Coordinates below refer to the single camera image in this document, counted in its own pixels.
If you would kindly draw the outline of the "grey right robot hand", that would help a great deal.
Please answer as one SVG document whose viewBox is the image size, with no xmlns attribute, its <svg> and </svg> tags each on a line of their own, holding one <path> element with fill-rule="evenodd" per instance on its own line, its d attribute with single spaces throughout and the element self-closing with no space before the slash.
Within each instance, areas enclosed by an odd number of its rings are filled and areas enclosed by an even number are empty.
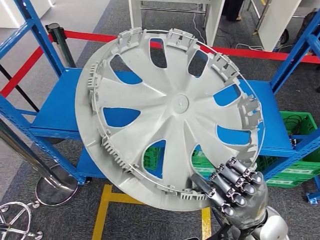
<svg viewBox="0 0 320 240">
<path fill-rule="evenodd" d="M 217 166 L 208 180 L 197 173 L 191 179 L 221 217 L 238 229 L 258 226 L 268 216 L 269 193 L 263 175 L 235 157 Z"/>
</svg>

